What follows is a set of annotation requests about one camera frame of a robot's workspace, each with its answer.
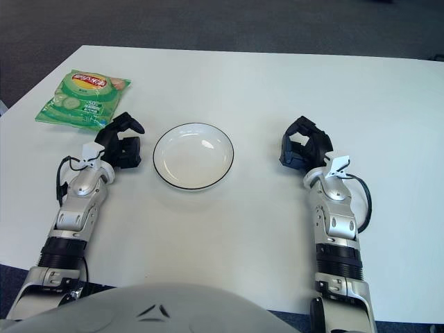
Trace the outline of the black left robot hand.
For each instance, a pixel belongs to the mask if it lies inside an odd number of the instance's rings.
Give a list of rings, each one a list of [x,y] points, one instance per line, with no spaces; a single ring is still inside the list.
[[[119,139],[118,134],[128,129],[141,135],[145,133],[143,126],[127,112],[124,112],[101,129],[94,140],[104,147],[101,160],[112,167],[131,169],[138,167],[142,161],[140,156],[141,142],[138,136]]]

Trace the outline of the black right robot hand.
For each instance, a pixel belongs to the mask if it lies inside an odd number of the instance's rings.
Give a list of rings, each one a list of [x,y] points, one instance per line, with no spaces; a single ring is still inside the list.
[[[308,138],[305,145],[291,141],[291,136],[299,133]],[[308,118],[301,116],[296,119],[282,136],[280,162],[284,167],[311,171],[325,167],[325,154],[333,151],[330,137],[316,127]]]

